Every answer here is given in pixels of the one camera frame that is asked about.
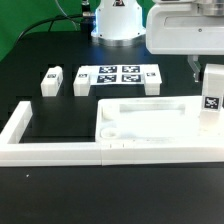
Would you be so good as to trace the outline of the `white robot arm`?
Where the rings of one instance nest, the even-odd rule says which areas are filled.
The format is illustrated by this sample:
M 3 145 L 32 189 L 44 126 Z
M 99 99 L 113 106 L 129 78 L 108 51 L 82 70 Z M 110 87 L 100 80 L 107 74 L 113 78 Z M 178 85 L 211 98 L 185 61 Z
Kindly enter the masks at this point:
M 195 75 L 198 57 L 224 54 L 224 0 L 152 0 L 146 18 L 137 0 L 101 0 L 92 40 L 130 46 L 144 39 L 152 54 L 186 55 Z

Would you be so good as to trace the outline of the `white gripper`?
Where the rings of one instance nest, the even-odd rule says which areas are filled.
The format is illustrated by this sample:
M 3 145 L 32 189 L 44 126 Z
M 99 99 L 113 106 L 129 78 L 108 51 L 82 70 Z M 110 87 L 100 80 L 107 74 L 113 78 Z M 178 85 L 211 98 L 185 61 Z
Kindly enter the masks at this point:
M 198 55 L 224 54 L 224 2 L 156 2 L 147 15 L 146 47 L 151 54 L 188 55 L 199 82 Z

